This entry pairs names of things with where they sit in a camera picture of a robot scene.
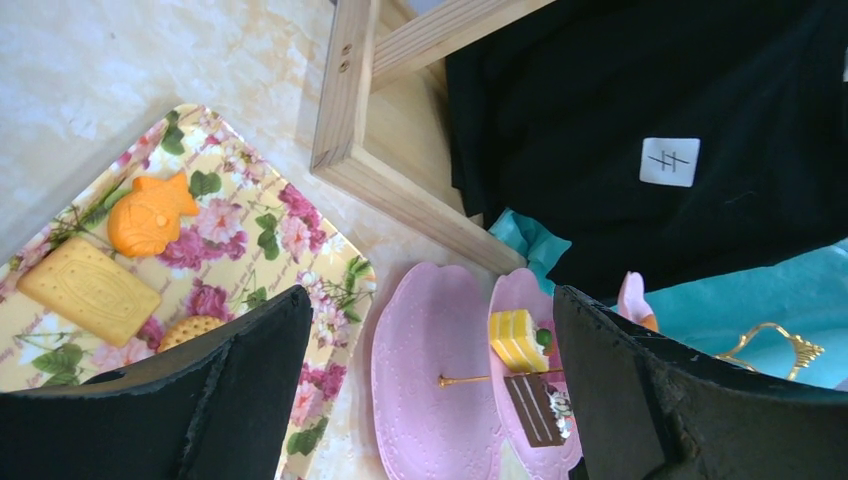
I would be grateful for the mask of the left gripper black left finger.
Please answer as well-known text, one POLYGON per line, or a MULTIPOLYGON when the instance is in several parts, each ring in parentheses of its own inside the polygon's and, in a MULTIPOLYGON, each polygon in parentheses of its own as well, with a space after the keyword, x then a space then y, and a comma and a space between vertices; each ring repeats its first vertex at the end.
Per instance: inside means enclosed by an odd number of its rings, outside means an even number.
POLYGON ((293 286, 78 386, 1 397, 5 479, 271 479, 310 337, 293 286))

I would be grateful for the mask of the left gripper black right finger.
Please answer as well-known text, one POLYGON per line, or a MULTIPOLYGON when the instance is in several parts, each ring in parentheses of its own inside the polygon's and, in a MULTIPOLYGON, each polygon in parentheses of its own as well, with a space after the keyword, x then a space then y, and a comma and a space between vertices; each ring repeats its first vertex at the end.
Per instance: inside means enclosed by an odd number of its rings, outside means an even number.
POLYGON ((847 395, 754 373, 560 286, 577 479, 843 479, 847 395))

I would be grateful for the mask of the chocolate cake slice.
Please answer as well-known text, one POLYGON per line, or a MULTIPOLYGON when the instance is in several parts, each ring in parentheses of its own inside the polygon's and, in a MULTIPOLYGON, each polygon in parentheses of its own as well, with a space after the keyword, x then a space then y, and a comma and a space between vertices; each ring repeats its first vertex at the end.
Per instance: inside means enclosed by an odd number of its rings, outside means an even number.
POLYGON ((531 448, 563 445, 574 430, 569 396, 540 374, 504 378, 519 423, 531 448))

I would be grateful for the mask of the yellow cake slice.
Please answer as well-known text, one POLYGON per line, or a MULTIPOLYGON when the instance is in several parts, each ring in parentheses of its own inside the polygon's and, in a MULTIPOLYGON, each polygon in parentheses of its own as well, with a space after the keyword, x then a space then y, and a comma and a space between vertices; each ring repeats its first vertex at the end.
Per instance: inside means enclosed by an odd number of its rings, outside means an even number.
POLYGON ((542 373, 550 369, 550 357, 535 341, 539 328, 528 310, 491 313, 488 338, 492 350, 513 373, 542 373))

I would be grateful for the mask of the teal t-shirt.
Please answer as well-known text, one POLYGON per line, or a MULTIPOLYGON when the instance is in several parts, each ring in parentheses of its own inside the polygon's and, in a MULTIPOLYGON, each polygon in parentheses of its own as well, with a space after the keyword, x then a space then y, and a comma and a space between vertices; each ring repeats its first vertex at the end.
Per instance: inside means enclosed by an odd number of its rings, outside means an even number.
POLYGON ((791 334, 823 348, 799 370, 797 381, 847 388, 847 243, 783 261, 658 289, 650 276, 630 281, 616 310, 653 312, 666 336, 710 354, 730 350, 739 337, 762 325, 739 354, 756 370, 785 378, 795 360, 791 334))

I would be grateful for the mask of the round smooth biscuit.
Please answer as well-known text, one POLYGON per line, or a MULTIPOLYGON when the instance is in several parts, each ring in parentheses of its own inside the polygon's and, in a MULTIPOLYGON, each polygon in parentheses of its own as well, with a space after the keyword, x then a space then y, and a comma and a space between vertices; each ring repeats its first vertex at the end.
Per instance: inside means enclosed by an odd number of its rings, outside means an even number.
POLYGON ((659 325, 657 321, 657 317, 654 314, 649 314, 645 316, 640 324, 653 332, 659 332, 659 325))

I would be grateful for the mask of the pink cake slice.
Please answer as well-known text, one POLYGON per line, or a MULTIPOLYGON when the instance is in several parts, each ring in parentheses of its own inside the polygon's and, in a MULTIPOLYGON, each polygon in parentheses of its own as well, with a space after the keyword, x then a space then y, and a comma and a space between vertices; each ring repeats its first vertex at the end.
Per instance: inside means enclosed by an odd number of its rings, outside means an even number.
POLYGON ((535 341, 544 356, 551 357, 555 353, 556 337, 550 329, 537 328, 535 330, 535 341))

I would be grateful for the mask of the round ridged biscuit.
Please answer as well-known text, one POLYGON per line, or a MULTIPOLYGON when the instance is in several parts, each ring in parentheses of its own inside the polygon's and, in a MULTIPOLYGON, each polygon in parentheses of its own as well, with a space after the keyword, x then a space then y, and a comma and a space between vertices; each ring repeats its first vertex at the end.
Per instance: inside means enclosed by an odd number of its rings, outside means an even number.
POLYGON ((225 322, 223 320, 214 316, 191 316, 184 318, 172 325, 165 332, 160 341, 157 352, 162 353, 224 324, 225 322))

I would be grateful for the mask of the floral serving tray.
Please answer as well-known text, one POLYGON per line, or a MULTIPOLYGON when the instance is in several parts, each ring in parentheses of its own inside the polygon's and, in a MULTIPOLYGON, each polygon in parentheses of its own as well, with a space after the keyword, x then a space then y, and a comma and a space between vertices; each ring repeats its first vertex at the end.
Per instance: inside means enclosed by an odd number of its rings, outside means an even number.
POLYGON ((182 319, 233 320, 286 288, 303 286, 313 324, 277 475, 303 479, 347 373, 372 304, 370 262, 216 112, 171 110, 49 220, 1 268, 1 387, 75 385, 144 359, 182 319), (117 262, 161 303, 115 347, 20 294, 21 276, 72 237, 106 254, 110 212, 139 177, 183 174, 198 214, 162 253, 117 262))

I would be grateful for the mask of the rectangular yellow biscuit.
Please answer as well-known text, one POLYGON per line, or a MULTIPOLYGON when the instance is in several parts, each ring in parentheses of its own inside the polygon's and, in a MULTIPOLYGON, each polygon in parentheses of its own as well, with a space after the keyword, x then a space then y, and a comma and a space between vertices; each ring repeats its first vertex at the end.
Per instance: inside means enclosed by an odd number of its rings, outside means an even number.
POLYGON ((79 237, 65 241, 24 274, 17 289, 118 348, 161 303, 156 290, 79 237))

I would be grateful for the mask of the orange fish shaped biscuit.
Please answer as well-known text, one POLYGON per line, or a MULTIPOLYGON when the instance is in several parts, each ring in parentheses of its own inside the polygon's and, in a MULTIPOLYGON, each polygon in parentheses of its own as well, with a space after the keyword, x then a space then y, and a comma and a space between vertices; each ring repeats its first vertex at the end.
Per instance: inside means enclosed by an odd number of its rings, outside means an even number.
POLYGON ((179 239, 181 219, 198 214, 185 172, 168 179, 140 176, 133 180, 131 191, 112 207, 108 238, 123 256, 159 255, 179 239))

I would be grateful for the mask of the pink three-tier cake stand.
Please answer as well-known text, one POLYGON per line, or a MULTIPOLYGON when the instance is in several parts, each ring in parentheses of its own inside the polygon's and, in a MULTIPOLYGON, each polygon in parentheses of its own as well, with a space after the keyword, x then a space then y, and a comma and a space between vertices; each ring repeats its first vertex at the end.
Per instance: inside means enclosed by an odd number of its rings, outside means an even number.
POLYGON ((524 269, 484 297, 457 266, 422 263, 400 282, 375 332, 373 413, 380 455, 393 479, 494 479, 508 441, 533 479, 577 479, 582 460, 576 416, 560 446, 531 448, 488 342, 491 312, 528 310, 556 337, 551 385, 569 397, 553 317, 553 296, 524 269))

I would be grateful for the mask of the black t-shirt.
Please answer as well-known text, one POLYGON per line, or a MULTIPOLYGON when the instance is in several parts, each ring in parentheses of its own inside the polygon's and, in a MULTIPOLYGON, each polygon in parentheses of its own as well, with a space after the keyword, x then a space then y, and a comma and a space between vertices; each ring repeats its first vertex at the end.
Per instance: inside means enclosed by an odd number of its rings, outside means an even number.
POLYGON ((450 54, 453 184, 599 299, 847 235, 843 1, 555 1, 450 54))

